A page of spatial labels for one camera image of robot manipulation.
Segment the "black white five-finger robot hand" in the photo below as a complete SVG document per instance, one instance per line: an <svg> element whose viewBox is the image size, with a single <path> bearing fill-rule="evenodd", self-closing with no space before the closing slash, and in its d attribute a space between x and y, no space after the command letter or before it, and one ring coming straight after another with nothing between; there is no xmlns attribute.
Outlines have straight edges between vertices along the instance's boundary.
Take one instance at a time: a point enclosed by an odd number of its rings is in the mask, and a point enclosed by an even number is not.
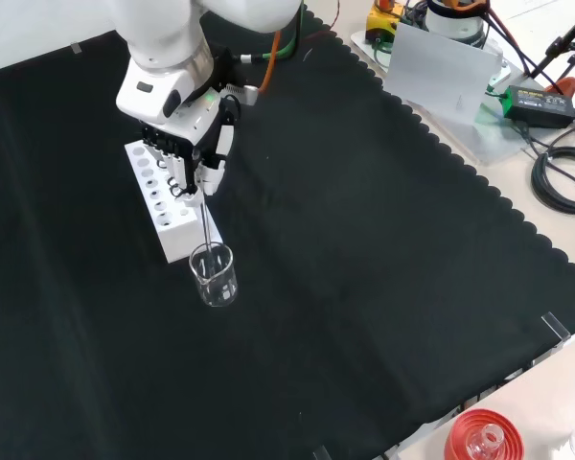
<svg viewBox="0 0 575 460"><path fill-rule="evenodd" d="M202 44L176 67L147 69L131 59L116 105L141 123L142 141L167 168L175 195L193 202L218 191L245 90L230 50Z"/></svg>

